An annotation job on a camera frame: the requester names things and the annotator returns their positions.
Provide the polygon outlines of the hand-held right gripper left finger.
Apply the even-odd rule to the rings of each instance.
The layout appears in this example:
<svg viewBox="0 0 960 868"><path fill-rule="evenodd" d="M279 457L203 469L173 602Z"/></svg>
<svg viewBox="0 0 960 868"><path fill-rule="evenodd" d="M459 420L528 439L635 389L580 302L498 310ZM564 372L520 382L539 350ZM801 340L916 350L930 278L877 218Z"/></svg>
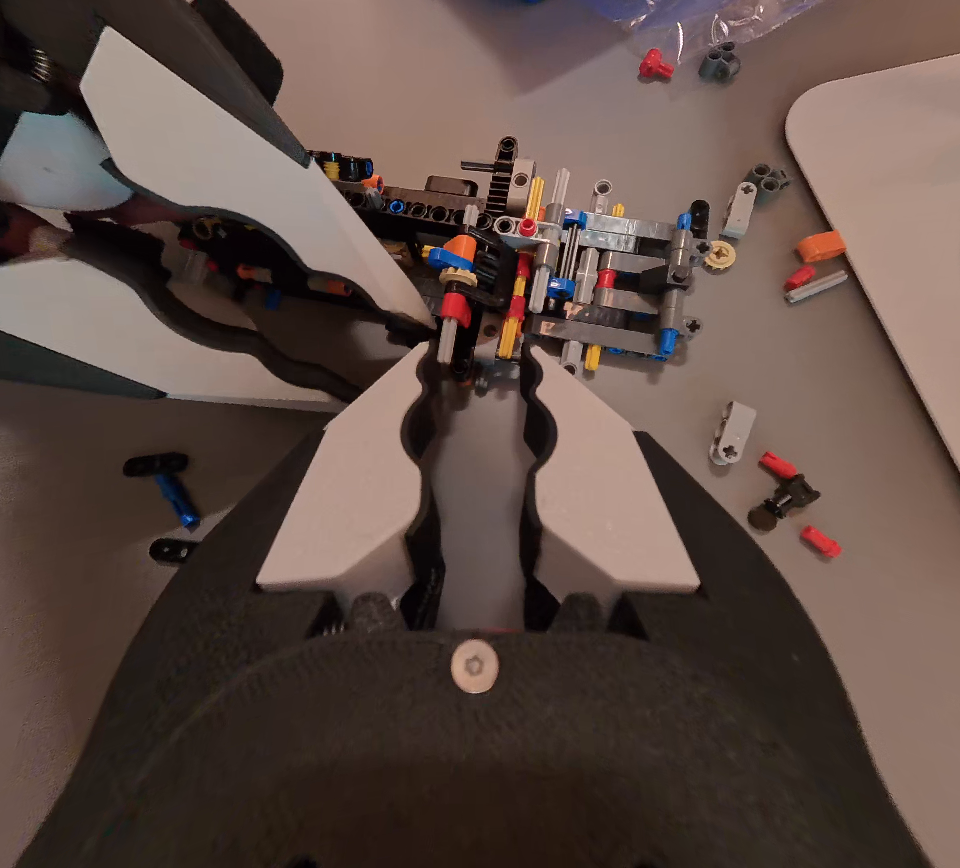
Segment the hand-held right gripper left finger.
<svg viewBox="0 0 960 868"><path fill-rule="evenodd" d="M259 588L325 590L343 609L377 593L408 628L436 626L447 567L425 457L441 385L437 347L425 342L330 421L260 568Z"/></svg>

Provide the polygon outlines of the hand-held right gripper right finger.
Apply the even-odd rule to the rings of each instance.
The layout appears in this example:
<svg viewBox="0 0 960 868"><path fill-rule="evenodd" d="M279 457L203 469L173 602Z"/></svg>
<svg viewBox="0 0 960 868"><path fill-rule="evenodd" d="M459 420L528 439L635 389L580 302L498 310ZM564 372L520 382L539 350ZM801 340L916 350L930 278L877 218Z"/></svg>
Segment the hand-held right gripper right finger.
<svg viewBox="0 0 960 868"><path fill-rule="evenodd" d="M571 596L608 616L626 593L691 594L701 579L630 423L543 349L521 352L523 618L546 631Z"/></svg>

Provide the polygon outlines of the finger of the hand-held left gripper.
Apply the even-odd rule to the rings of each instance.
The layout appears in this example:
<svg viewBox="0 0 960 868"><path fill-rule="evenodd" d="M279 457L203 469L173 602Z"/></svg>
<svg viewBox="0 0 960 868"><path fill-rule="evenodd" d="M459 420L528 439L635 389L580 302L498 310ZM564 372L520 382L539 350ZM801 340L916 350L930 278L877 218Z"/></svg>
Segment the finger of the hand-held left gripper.
<svg viewBox="0 0 960 868"><path fill-rule="evenodd" d="M351 285L383 314L433 330L414 284L312 159L294 160L113 27L79 81L81 121L20 119L2 159L2 201L112 208L126 183L168 209L218 214L276 240L310 274Z"/></svg>
<svg viewBox="0 0 960 868"><path fill-rule="evenodd" d="M254 326L170 289L160 239L110 222L71 229L2 212L3 381L232 405L347 405L350 381L289 357Z"/></svg>

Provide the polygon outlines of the multicoloured lego technic assembly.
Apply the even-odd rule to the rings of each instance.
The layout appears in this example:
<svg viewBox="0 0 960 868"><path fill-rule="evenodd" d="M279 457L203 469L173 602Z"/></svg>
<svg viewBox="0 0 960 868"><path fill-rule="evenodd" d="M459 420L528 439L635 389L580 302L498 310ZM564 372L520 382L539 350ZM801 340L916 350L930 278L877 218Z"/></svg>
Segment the multicoloured lego technic assembly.
<svg viewBox="0 0 960 868"><path fill-rule="evenodd" d="M367 157L310 156L414 282L451 344L441 355L460 384L474 380L481 343L511 365L526 339L546 339L581 376L605 353L666 363L702 329L687 300L713 249L705 201L673 223L630 219L610 206L602 179L586 209L561 209L511 136L492 160L461 162L489 176L486 195L468 178L401 188L385 185Z"/></svg>

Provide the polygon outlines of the light grey lego connector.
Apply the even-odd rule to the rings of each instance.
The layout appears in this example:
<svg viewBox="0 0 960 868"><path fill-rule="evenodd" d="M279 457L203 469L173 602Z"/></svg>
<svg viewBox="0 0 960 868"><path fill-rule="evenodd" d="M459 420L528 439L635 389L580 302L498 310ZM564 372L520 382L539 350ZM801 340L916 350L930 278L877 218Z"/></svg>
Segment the light grey lego connector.
<svg viewBox="0 0 960 868"><path fill-rule="evenodd" d="M709 456L716 466L731 466L743 457L758 412L737 401L729 402L717 427Z"/></svg>
<svg viewBox="0 0 960 868"><path fill-rule="evenodd" d="M726 209L721 237L724 239L742 239L750 226L752 214L758 196L758 187L744 181L738 185Z"/></svg>

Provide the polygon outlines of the blue lego pin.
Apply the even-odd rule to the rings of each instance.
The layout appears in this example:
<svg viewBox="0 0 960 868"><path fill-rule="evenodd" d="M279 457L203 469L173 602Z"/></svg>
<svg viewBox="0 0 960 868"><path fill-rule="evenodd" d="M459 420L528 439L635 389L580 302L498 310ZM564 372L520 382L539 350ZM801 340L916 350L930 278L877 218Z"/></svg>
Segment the blue lego pin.
<svg viewBox="0 0 960 868"><path fill-rule="evenodd" d="M179 524L187 531L196 530L201 524L202 517L179 476L173 473L161 473L157 474L155 479L164 498L174 509Z"/></svg>

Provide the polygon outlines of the black lego liftarm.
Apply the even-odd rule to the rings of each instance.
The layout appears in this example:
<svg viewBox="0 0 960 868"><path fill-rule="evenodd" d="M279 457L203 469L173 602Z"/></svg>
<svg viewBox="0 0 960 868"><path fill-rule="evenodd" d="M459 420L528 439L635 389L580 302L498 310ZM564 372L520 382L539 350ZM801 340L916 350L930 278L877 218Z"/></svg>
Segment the black lego liftarm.
<svg viewBox="0 0 960 868"><path fill-rule="evenodd" d="M129 458L123 466L128 478L177 475L186 471L189 457L182 452L164 452Z"/></svg>

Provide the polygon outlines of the black lego joint piece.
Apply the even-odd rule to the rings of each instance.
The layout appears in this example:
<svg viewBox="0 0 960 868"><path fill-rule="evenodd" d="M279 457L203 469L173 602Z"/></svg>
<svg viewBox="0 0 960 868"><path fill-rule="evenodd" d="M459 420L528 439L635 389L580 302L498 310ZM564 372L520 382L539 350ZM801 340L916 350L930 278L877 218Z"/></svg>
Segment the black lego joint piece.
<svg viewBox="0 0 960 868"><path fill-rule="evenodd" d="M781 480L770 497L750 510L748 523L757 531L769 533L791 512L808 507L821 496L821 491L816 490L803 474L796 474Z"/></svg>

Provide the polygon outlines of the light grey lego axle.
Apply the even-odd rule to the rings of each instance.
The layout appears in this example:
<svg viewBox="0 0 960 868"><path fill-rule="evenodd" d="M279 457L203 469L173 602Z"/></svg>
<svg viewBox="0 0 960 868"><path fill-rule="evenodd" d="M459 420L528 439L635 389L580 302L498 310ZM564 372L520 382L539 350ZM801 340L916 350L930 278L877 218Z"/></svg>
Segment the light grey lego axle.
<svg viewBox="0 0 960 868"><path fill-rule="evenodd" d="M811 277L803 284L797 284L785 291L784 298L788 304L797 304L832 290L847 282L849 278L846 271L834 272L819 278Z"/></svg>

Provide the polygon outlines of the orange lego liftarm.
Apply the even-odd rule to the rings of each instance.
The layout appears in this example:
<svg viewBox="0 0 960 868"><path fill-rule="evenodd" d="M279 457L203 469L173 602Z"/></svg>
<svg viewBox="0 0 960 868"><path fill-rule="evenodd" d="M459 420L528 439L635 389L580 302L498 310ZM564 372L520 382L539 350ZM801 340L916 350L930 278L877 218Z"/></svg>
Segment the orange lego liftarm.
<svg viewBox="0 0 960 868"><path fill-rule="evenodd" d="M832 229L801 239L795 251L805 265L813 265L845 255L847 244L843 235Z"/></svg>

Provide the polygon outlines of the dark grey lego connector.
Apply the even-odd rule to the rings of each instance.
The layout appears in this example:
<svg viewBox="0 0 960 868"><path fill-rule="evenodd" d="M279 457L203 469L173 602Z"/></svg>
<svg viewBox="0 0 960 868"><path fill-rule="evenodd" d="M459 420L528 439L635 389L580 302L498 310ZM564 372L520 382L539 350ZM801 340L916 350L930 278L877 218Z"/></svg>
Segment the dark grey lego connector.
<svg viewBox="0 0 960 868"><path fill-rule="evenodd" d="M759 163L750 168L744 181L753 185L756 194L755 202L766 203L789 187L792 178L784 169Z"/></svg>
<svg viewBox="0 0 960 868"><path fill-rule="evenodd" d="M729 83L741 70L741 59L738 56L737 44L725 41L711 47L704 55L699 77L707 82Z"/></svg>

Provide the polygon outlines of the white monitor stand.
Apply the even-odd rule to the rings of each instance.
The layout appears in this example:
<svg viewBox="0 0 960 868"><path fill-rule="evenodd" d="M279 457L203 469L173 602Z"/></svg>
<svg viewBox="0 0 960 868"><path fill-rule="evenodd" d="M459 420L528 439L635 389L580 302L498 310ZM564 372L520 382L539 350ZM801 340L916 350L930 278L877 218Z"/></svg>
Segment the white monitor stand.
<svg viewBox="0 0 960 868"><path fill-rule="evenodd" d="M959 463L959 56L827 82L788 146Z"/></svg>

